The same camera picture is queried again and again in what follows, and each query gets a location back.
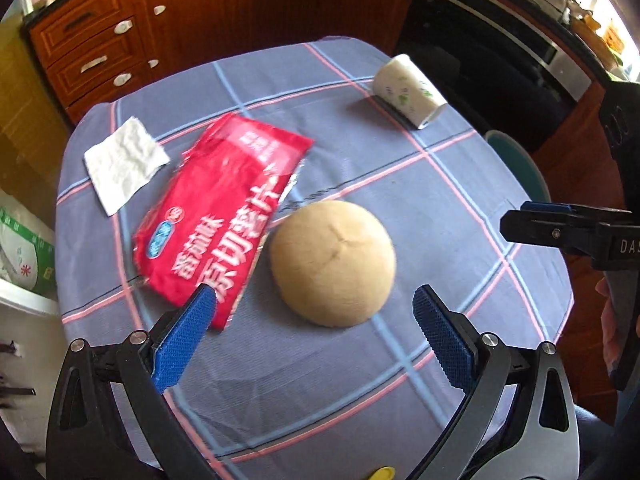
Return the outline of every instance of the blue tablecloth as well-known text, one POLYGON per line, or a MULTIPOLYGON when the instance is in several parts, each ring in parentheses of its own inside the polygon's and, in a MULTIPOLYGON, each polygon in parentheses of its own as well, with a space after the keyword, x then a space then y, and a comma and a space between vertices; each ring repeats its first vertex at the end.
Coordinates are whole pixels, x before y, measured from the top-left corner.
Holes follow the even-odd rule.
MULTIPOLYGON (((317 200, 348 200, 373 212, 394 242, 391 296, 379 314, 348 330, 292 313, 263 252, 231 325, 207 333, 166 395, 223 479, 357 480, 389 465, 404 478, 462 398, 412 317, 420 285, 431 284, 480 332, 529 348, 557 339, 573 304, 558 251, 500 236, 500 217, 527 196, 469 124, 449 107, 418 132, 371 96, 372 78, 387 61, 345 38, 220 60, 94 107, 69 141, 56 220, 69 340, 120 342, 171 308, 142 285, 131 235, 181 153, 230 110, 316 141, 276 218, 317 200), (108 218, 82 156, 130 116, 172 162, 108 218)), ((153 463, 121 389, 116 396, 134 446, 153 463)), ((499 410, 492 431, 505 415, 499 410)))

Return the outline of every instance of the dough ball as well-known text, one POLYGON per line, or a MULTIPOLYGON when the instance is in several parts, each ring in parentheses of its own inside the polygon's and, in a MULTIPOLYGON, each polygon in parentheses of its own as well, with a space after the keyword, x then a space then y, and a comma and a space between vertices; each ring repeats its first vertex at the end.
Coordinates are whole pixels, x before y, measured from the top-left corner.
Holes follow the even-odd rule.
POLYGON ((382 224, 366 209, 337 200, 293 213, 274 235, 270 255, 285 303, 329 327, 373 316, 396 274, 396 252, 382 224))

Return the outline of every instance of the drawer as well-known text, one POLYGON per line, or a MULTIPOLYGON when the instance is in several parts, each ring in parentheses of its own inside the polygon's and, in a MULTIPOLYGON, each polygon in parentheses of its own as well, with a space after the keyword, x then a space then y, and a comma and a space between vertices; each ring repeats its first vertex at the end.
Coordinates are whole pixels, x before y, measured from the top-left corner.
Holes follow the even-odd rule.
POLYGON ((73 122, 73 124, 78 124, 80 119, 84 117, 84 115, 91 109, 92 106, 97 105, 98 103, 111 103, 116 99, 120 99, 127 94, 135 92, 136 90, 142 88, 143 86, 150 83, 149 78, 149 65, 146 62, 138 63, 137 65, 130 67, 123 72, 120 72, 113 78, 110 78, 108 81, 105 81, 97 88, 91 90, 88 94, 85 94, 81 98, 78 99, 71 106, 66 108, 66 113, 69 115, 69 118, 73 122), (120 82, 127 78, 127 75, 130 75, 130 78, 126 80, 123 85, 117 86, 116 82, 120 82), (119 81, 115 79, 118 76, 124 76, 124 78, 120 77, 119 81))
POLYGON ((31 30, 31 42, 47 68, 75 47, 133 14, 131 0, 60 0, 31 30))
POLYGON ((101 83, 144 61, 135 20, 124 34, 113 28, 85 41, 47 69, 47 77, 63 106, 69 106, 101 83))

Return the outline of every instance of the red packaging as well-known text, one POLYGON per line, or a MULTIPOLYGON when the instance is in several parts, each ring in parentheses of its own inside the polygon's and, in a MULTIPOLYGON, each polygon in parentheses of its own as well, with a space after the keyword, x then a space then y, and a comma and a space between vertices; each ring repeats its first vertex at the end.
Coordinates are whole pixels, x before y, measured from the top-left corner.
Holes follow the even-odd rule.
POLYGON ((183 306, 200 283, 216 291, 222 330, 254 268, 262 238, 313 141, 227 114, 206 129, 133 237, 147 283, 183 306))

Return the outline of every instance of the screw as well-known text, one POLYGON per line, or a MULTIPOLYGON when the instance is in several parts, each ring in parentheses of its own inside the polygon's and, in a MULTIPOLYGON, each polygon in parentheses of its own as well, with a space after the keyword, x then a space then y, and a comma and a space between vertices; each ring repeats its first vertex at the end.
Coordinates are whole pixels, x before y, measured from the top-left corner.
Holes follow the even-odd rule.
POLYGON ((556 353, 556 346, 553 343, 544 342, 542 343, 542 351, 545 354, 553 355, 556 353))
POLYGON ((72 352, 79 352, 84 348, 84 339, 74 339, 69 345, 72 352))
POLYGON ((482 342, 487 346, 498 346, 500 340, 497 335, 487 333, 482 336, 482 342))
POLYGON ((146 332, 142 330, 137 330, 133 334, 129 336, 129 342, 132 345, 142 345, 143 342, 146 341, 146 332))

